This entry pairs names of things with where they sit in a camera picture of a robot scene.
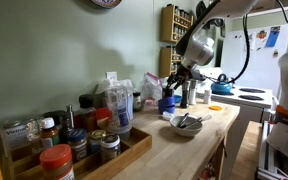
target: black lid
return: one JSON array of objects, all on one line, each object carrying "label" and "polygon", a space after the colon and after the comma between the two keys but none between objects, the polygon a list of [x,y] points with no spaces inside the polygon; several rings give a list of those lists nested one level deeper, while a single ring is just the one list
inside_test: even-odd
[{"label": "black lid", "polygon": [[43,117],[45,118],[51,117],[53,118],[55,125],[60,125],[61,120],[66,117],[66,111],[57,110],[57,111],[46,112],[43,114]]},{"label": "black lid", "polygon": [[78,102],[80,102],[80,108],[91,108],[93,107],[93,96],[91,94],[80,95]]},{"label": "black lid", "polygon": [[141,93],[140,92],[133,92],[133,96],[140,96]]}]

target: blue cup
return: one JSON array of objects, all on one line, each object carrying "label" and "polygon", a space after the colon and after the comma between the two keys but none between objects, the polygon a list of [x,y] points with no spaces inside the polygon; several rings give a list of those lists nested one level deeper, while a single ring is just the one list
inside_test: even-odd
[{"label": "blue cup", "polygon": [[168,113],[173,114],[175,111],[175,98],[172,97],[166,97],[158,100],[158,112],[160,114],[163,114],[163,112],[166,111]]}]

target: wooden shelf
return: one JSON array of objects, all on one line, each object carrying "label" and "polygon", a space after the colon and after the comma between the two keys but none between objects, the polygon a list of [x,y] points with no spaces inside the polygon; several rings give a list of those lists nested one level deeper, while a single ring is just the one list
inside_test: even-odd
[{"label": "wooden shelf", "polygon": [[167,6],[162,9],[162,28],[161,28],[161,41],[175,44],[180,38],[180,36],[183,36],[185,32],[182,32],[182,34],[176,32],[174,26],[178,26],[182,29],[182,31],[187,31],[191,26],[193,22],[193,16],[190,16],[190,19],[186,19],[184,17],[181,17],[175,12],[175,6]]},{"label": "wooden shelf", "polygon": [[172,47],[165,47],[161,48],[160,52],[160,68],[159,68],[159,77],[164,78],[171,75],[171,73],[176,73],[176,70],[172,69],[172,64],[181,63],[182,56],[179,54],[173,54]]},{"label": "wooden shelf", "polygon": [[[75,179],[113,178],[152,147],[152,136],[133,127],[130,138],[127,141],[121,141],[120,145],[122,153],[103,165],[100,153],[74,163]],[[10,158],[4,157],[3,160],[8,163],[3,167],[3,177],[6,179],[43,179],[39,154],[22,157],[21,152],[23,148],[10,152]]]}]

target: dish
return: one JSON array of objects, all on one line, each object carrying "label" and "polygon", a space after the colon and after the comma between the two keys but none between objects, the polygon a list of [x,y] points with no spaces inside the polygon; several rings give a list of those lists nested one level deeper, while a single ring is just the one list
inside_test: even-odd
[{"label": "dish", "polygon": [[[171,124],[171,129],[178,135],[180,136],[185,136],[185,137],[193,137],[196,134],[198,134],[203,127],[202,122],[196,123],[193,126],[191,126],[189,129],[183,129],[179,128],[178,123],[183,119],[184,116],[175,116],[170,120]],[[191,124],[196,121],[196,118],[188,116],[187,119],[185,120],[186,123]]]},{"label": "dish", "polygon": [[92,0],[93,3],[103,8],[114,8],[120,4],[122,0]]}]

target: kitchen counter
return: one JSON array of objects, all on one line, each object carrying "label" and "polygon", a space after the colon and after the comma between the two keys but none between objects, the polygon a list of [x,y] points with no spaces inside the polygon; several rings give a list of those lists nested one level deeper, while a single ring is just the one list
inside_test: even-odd
[{"label": "kitchen counter", "polygon": [[[218,105],[223,109],[210,110],[210,105]],[[175,134],[169,122],[163,120],[155,108],[135,113],[132,125],[152,135],[152,148],[114,179],[198,179],[215,152],[216,172],[220,174],[222,142],[240,108],[217,102],[210,105],[202,104],[197,99],[195,106],[175,110],[176,115],[187,112],[196,117],[212,115],[211,120],[203,122],[203,129],[194,138]]]}]

